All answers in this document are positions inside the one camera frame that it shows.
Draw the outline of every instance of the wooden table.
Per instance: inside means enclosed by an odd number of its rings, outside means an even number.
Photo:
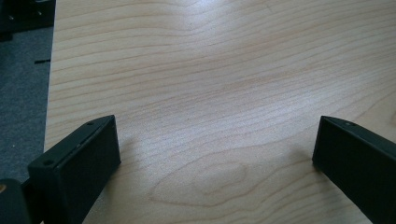
[[[86,223],[370,223],[311,157],[321,115],[396,141],[396,2],[59,0],[46,148],[110,114]]]

